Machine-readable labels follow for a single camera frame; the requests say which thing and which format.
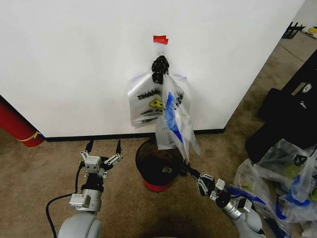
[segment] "clear plastic bag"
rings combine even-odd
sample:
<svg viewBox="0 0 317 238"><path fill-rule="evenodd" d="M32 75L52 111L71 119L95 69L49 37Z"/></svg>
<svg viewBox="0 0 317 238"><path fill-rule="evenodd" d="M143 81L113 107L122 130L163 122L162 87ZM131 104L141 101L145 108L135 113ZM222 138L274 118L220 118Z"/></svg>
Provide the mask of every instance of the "clear plastic bag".
<svg viewBox="0 0 317 238"><path fill-rule="evenodd" d="M156 123L158 149L177 147L183 158L189 159L189 144L197 154L199 145L189 118L191 96L186 78L164 74L163 76L163 116Z"/></svg>
<svg viewBox="0 0 317 238"><path fill-rule="evenodd" d="M293 199L305 202L313 189L316 155L315 147L302 150L281 139L254 168L260 177L281 183Z"/></svg>
<svg viewBox="0 0 317 238"><path fill-rule="evenodd" d="M257 171L252 166L250 159L246 159L238 167L233 184L240 187L241 190L247 193L247 196L254 202L257 210L265 218L275 220L279 228L285 232L285 237L290 235L289 223L280 219L277 215L276 203L271 195L271 192L264 180L257 174Z"/></svg>
<svg viewBox="0 0 317 238"><path fill-rule="evenodd" d="M316 238L317 237L317 221L301 222L303 228L302 237Z"/></svg>
<svg viewBox="0 0 317 238"><path fill-rule="evenodd" d="M155 83L152 73L130 80L128 99L131 125L148 125L163 113L162 85Z"/></svg>

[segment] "yellow smiley face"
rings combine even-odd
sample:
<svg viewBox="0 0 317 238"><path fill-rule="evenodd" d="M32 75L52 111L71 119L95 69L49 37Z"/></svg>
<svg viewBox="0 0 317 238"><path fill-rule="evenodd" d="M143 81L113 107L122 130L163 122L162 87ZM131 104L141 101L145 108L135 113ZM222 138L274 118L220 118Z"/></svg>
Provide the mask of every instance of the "yellow smiley face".
<svg viewBox="0 0 317 238"><path fill-rule="evenodd" d="M311 28L308 29L308 32L309 32L309 33L316 34L316 33L317 33L317 28L311 27Z"/></svg>

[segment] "black cable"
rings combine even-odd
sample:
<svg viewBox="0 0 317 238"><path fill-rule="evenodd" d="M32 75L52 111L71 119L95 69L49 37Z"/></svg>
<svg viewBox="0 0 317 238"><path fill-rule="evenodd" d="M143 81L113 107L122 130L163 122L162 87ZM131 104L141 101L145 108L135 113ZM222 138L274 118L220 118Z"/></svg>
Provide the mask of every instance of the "black cable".
<svg viewBox="0 0 317 238"><path fill-rule="evenodd" d="M78 171L76 173L76 177L75 177L75 192L74 193L77 193L77 190L78 190L78 176L79 176L79 172L80 170L85 166L85 164L83 162L80 162L79 164L79 167L78 167ZM53 237L54 238L57 238L57 235L56 235L56 230L55 230L55 226L54 226L54 223L51 219L51 216L50 216L50 205L52 202L56 201L56 200L59 200L61 198L65 198L65 197L70 197L73 193L69 193L69 194L66 194L66 195L62 195L62 196L59 196L59 197L56 197L54 199L52 199L51 201L49 201L46 205L46 208L45 208L45 212L46 212L46 216L48 218L48 221L49 221L49 224L51 226L51 230L53 232Z"/></svg>

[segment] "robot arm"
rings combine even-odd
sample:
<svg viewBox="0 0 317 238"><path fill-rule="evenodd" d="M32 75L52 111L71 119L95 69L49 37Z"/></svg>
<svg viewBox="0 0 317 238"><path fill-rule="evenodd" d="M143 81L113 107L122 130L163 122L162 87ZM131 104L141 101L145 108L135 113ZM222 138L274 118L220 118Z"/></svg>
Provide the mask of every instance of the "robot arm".
<svg viewBox="0 0 317 238"><path fill-rule="evenodd" d="M232 197L225 189L225 182L213 176L199 173L188 166L188 171L196 180L201 196L209 196L217 206L232 220L239 231L240 238L265 238L259 215L252 209L252 202L243 197Z"/></svg>
<svg viewBox="0 0 317 238"><path fill-rule="evenodd" d="M122 160L120 140L117 145L116 154L112 157L91 156L93 141L90 141L86 150L80 152L83 161L76 175L75 193L67 194L51 200L47 205L47 216L50 221L54 238L55 228L49 215L48 206L55 200L71 196L69 204L78 211L77 214L66 219L58 233L58 238L99 238L101 224L97 220L97 212L101 208L101 195L104 191L103 183L108 170L112 169ZM77 180L81 168L86 168L85 177L87 181L81 186L81 193L77 193Z"/></svg>

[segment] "white plastic bag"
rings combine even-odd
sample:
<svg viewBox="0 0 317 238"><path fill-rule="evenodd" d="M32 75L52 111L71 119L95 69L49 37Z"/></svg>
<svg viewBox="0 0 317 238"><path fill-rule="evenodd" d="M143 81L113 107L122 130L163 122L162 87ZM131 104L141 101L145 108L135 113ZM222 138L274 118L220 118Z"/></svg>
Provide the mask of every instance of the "white plastic bag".
<svg viewBox="0 0 317 238"><path fill-rule="evenodd" d="M189 118L191 96L184 77L164 74L163 115L156 123L158 149L177 147L183 158L189 159L189 144L197 154L200 149Z"/></svg>
<svg viewBox="0 0 317 238"><path fill-rule="evenodd" d="M162 85L154 83L151 73L130 80L128 99L135 128L154 122L163 113Z"/></svg>

